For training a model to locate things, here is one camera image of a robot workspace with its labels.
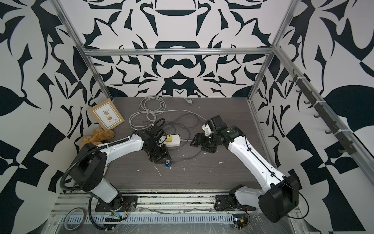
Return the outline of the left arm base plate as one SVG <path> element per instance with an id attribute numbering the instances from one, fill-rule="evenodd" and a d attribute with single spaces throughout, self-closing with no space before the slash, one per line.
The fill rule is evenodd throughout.
<path id="1" fill-rule="evenodd" d="M 138 196 L 122 196 L 115 198 L 111 203 L 99 199 L 95 207 L 96 212 L 131 212 L 136 209 Z"/>

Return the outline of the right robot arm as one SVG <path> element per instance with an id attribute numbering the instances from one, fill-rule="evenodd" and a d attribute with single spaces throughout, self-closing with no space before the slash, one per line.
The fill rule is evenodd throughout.
<path id="1" fill-rule="evenodd" d="M 277 223 L 299 205 L 299 182 L 273 167 L 249 142 L 237 126 L 228 127 L 220 116 L 208 119 L 191 141 L 191 146 L 215 153 L 224 146 L 233 153 L 257 179 L 260 189 L 242 186 L 233 190 L 240 205 L 260 209 L 265 217 Z"/>

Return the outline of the blue mp3 player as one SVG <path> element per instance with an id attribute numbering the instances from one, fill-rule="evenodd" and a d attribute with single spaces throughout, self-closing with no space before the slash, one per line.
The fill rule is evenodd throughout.
<path id="1" fill-rule="evenodd" d="M 170 160 L 166 160 L 165 161 L 165 167 L 168 168 L 168 167 L 170 167 L 170 165 L 171 165 Z"/>

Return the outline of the grey USB cable green charger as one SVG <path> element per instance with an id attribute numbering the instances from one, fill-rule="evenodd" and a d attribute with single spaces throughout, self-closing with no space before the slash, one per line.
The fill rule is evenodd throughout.
<path id="1" fill-rule="evenodd" d="M 189 134 L 188 139 L 191 138 L 191 132 L 194 127 L 197 127 L 201 122 L 202 118 L 193 113 L 186 113 L 183 114 L 172 121 L 162 121 L 164 124 L 160 126 L 162 136 L 166 136 L 167 134 L 175 134 L 177 128 L 181 128 L 182 130 L 186 130 Z"/>

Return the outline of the tape roll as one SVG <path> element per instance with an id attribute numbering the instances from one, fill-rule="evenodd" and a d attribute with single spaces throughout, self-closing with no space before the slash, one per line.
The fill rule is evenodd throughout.
<path id="1" fill-rule="evenodd" d="M 67 231 L 79 229 L 86 220 L 86 210 L 83 208 L 74 208 L 68 212 L 63 220 L 63 226 Z"/>

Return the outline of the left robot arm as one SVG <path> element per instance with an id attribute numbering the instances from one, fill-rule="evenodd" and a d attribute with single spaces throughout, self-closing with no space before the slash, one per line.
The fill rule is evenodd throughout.
<path id="1" fill-rule="evenodd" d="M 83 190 L 112 213 L 124 209 L 128 203 L 121 192 L 104 178 L 104 169 L 116 159 L 138 151 L 145 151 L 151 162 L 170 167 L 171 157 L 165 145 L 167 136 L 162 128 L 165 122 L 161 118 L 146 129 L 135 130 L 128 137 L 110 143 L 85 144 L 62 175 L 61 189 Z"/>

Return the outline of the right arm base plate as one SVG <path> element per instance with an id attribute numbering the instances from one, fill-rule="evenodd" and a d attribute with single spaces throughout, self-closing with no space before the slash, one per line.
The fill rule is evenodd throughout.
<path id="1" fill-rule="evenodd" d="M 216 211 L 255 211 L 256 208 L 249 205 L 241 205 L 233 195 L 216 195 L 214 209 Z"/>

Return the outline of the black wall hook rack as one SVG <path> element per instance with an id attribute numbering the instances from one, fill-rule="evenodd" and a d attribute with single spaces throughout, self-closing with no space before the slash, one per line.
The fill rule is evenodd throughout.
<path id="1" fill-rule="evenodd" d="M 328 130 L 326 130 L 325 133 L 328 135 L 334 135 L 342 145 L 343 150 L 339 150 L 339 152 L 342 154 L 348 153 L 350 155 L 360 152 L 358 139 L 353 135 L 352 131 L 339 120 L 337 114 L 311 85 L 308 78 L 297 74 L 295 69 L 292 70 L 292 76 L 293 78 L 290 82 L 298 87 L 298 90 L 296 90 L 299 94 L 297 105 L 300 105 L 301 96 L 305 96 L 307 100 L 304 104 L 309 108 L 314 108 L 317 112 L 317 114 L 314 115 L 314 118 L 321 118 L 327 125 Z"/>

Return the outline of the white power strip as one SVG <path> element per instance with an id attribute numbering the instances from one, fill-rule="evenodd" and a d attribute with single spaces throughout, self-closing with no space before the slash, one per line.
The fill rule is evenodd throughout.
<path id="1" fill-rule="evenodd" d="M 180 135 L 178 134 L 175 134 L 175 135 L 172 135 L 172 142 L 163 142 L 168 148 L 169 147 L 178 147 L 180 146 L 180 143 L 181 142 L 181 138 L 180 138 Z"/>

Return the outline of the small circuit board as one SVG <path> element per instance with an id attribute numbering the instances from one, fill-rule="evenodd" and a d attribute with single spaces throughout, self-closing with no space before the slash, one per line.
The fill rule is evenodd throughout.
<path id="1" fill-rule="evenodd" d="M 249 220 L 247 213 L 233 214 L 233 227 L 240 230 L 248 225 Z"/>

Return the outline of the yellow USB wall charger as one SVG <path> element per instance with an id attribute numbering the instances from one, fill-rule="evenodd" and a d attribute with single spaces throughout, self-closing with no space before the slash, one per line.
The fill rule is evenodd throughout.
<path id="1" fill-rule="evenodd" d="M 167 135 L 165 142 L 172 142 L 172 135 Z"/>

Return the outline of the wooden picture frame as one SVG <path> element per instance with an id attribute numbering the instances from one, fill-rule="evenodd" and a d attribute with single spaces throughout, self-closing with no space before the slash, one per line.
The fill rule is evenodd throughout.
<path id="1" fill-rule="evenodd" d="M 92 107 L 89 113 L 104 130 L 112 130 L 125 121 L 111 99 Z"/>

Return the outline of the brown teddy bear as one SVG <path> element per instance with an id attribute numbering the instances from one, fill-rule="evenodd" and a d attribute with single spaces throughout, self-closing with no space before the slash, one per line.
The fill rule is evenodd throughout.
<path id="1" fill-rule="evenodd" d="M 93 133 L 89 136 L 84 136 L 81 141 L 80 149 L 83 148 L 84 145 L 88 143 L 92 143 L 93 145 L 100 145 L 103 144 L 104 141 L 112 139 L 115 137 L 115 133 L 111 129 L 104 130 L 102 128 L 97 128 L 93 131 Z"/>

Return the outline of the grey USB cable pink charger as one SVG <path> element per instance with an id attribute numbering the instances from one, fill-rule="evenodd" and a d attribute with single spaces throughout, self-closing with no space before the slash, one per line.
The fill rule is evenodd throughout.
<path id="1" fill-rule="evenodd" d="M 202 150 L 200 148 L 192 147 L 191 142 L 191 139 L 182 139 L 182 143 L 180 146 L 170 147 L 168 149 L 172 163 L 192 160 L 202 153 Z"/>

